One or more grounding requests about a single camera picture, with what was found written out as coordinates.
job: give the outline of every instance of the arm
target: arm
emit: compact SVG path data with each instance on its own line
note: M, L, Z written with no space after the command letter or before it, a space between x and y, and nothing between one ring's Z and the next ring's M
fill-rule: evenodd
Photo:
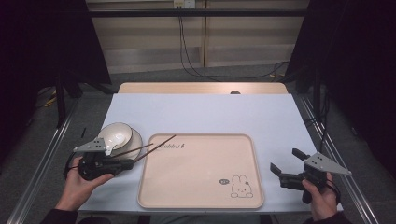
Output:
M105 184L114 176L111 174L101 175L98 178L87 181L78 173L78 162L81 159L73 159L73 168L67 173L64 192L61 199L41 222L44 223L74 223L77 218L77 210L90 198L94 189Z
M332 181L332 175L330 173L327 173L327 179ZM312 218L308 219L305 222L306 224L351 223L342 213L337 212L336 195L332 190L324 188L322 192L319 192L318 188L306 179L303 180L303 185L312 195Z

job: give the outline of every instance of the cartoon rabbit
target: cartoon rabbit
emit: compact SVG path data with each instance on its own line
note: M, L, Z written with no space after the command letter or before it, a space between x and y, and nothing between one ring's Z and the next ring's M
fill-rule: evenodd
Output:
M233 176L232 198L252 198L251 187L245 175Z

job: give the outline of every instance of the rabbit ear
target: rabbit ear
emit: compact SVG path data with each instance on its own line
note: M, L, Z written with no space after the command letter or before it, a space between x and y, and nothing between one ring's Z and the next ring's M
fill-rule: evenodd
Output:
M241 175L241 176L240 176L240 181L241 181L242 183L246 183L246 182L248 182L248 178L247 178L245 175Z
M233 183L240 183L241 180L239 179L239 175L233 176Z

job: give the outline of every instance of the horizontal black beam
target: horizontal black beam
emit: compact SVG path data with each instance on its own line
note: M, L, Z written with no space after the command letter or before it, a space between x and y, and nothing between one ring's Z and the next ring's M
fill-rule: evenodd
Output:
M306 9L94 9L91 17L303 17Z

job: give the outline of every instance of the sleeve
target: sleeve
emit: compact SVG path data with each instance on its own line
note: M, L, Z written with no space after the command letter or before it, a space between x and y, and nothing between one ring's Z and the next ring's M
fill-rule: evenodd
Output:
M70 212L58 209L51 209L41 224L74 224L77 220L78 212Z
M309 218L304 224L352 224L343 213L336 213L332 217L328 217L323 220L314 221L313 218Z

